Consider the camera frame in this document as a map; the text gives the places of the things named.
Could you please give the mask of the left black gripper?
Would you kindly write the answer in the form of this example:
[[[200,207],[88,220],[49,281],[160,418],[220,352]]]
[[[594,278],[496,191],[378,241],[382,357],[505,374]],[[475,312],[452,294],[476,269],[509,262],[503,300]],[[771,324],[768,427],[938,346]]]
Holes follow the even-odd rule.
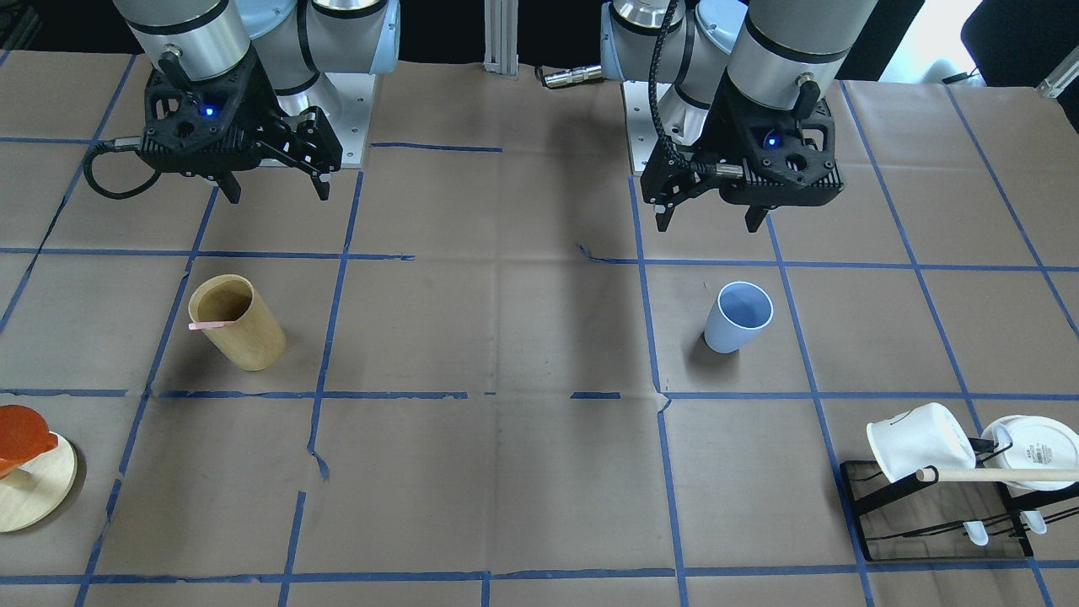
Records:
[[[687,150],[656,144],[641,180],[659,232],[668,231],[679,204],[709,190],[747,205],[745,227],[751,234],[771,208],[821,207],[843,192],[835,123],[822,91],[809,73],[792,84],[793,108],[771,109],[749,99],[724,74],[701,137]],[[812,101],[812,95],[819,99]]]

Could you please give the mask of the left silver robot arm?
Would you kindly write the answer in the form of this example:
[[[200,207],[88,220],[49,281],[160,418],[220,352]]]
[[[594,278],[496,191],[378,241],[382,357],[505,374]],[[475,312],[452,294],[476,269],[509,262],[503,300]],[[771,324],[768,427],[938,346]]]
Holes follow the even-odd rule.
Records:
[[[609,1],[606,79],[647,88],[652,151],[641,185],[659,231],[715,191],[759,231],[780,207],[844,190],[825,93],[872,1]]]

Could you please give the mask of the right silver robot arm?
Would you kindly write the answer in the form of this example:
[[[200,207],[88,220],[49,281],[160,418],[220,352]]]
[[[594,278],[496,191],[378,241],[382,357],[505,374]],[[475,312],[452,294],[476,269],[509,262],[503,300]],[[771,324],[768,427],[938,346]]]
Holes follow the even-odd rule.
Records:
[[[393,72],[397,1],[119,1],[152,65],[139,136],[96,147],[152,170],[203,178],[240,203],[236,173],[265,162],[308,175],[327,201],[368,93],[349,85]]]

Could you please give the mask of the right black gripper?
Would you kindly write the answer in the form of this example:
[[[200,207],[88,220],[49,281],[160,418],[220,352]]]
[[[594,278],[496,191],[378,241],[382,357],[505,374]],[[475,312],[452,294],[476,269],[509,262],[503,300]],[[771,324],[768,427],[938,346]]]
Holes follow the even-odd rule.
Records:
[[[343,148],[318,106],[286,114],[257,51],[247,50],[224,74],[194,80],[174,51],[163,51],[145,88],[145,128],[136,153],[159,173],[215,180],[228,203],[240,204],[233,173],[275,160],[308,174],[320,201],[329,201],[331,173]]]

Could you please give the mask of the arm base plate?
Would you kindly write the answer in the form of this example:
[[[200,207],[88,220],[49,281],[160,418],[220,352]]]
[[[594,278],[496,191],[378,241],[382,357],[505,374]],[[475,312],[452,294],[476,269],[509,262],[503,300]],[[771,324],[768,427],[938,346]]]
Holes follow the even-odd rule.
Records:
[[[291,94],[277,94],[287,115],[300,114],[309,106],[323,108],[342,146],[341,168],[361,169],[373,114],[378,75],[361,73],[308,74],[312,83]]]
[[[622,89],[631,169],[632,175],[639,176],[645,169],[652,149],[658,141],[658,132],[652,124],[647,82],[625,81]],[[683,99],[679,92],[672,89],[671,84],[658,84],[658,112],[663,128],[675,143],[689,146],[696,142],[704,130],[708,111],[709,106],[699,107]]]

